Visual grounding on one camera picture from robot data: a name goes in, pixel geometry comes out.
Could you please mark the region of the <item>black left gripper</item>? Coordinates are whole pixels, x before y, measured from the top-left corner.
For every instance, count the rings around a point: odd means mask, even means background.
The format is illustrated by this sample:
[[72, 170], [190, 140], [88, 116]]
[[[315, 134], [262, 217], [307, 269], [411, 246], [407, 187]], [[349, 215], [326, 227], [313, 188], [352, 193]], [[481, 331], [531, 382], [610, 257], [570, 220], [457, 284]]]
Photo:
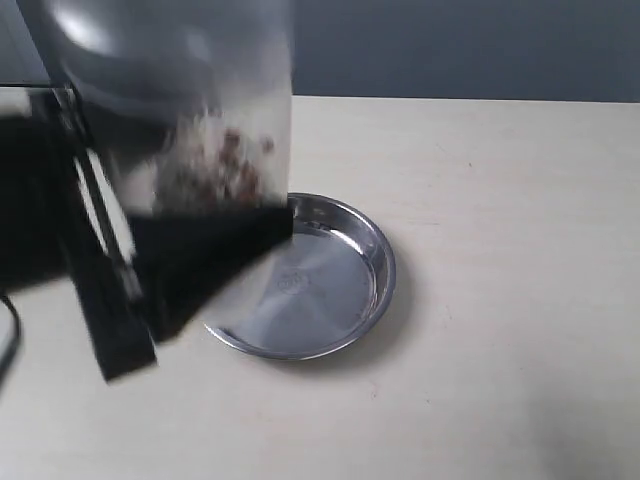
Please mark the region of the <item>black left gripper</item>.
[[119, 251], [75, 105], [70, 88], [1, 88], [1, 298], [69, 277], [111, 381], [154, 364], [152, 339], [176, 337], [214, 295], [288, 241], [293, 210], [129, 215], [150, 335], [127, 290], [136, 278]]

